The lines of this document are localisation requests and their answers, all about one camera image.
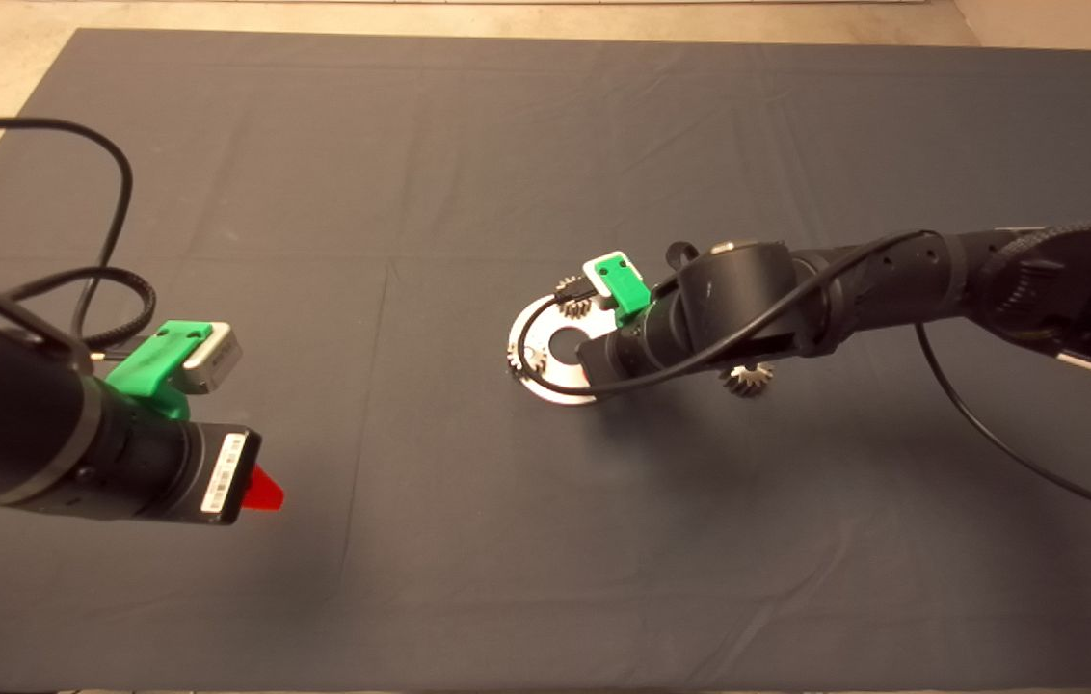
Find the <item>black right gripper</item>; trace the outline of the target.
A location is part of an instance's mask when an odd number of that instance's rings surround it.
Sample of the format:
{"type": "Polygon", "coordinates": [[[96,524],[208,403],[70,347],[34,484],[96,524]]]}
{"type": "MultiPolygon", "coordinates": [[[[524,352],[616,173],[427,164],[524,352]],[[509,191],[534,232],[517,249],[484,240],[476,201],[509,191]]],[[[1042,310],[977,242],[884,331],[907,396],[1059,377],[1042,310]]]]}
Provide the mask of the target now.
{"type": "Polygon", "coordinates": [[[589,387],[612,386],[632,379],[663,372],[661,347],[668,338],[668,312],[648,307],[630,324],[576,348],[577,359],[589,387]]]}

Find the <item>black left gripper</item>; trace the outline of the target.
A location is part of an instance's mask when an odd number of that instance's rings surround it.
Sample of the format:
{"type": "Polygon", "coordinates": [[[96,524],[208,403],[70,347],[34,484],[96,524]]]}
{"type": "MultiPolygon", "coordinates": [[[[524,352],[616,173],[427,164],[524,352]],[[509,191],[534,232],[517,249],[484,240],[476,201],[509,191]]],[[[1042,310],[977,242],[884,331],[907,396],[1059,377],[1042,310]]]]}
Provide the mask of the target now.
{"type": "Polygon", "coordinates": [[[243,424],[172,420],[139,405],[106,405],[86,452],[21,508],[88,520],[227,526],[247,508],[284,506],[256,465],[262,435],[243,424]]]}

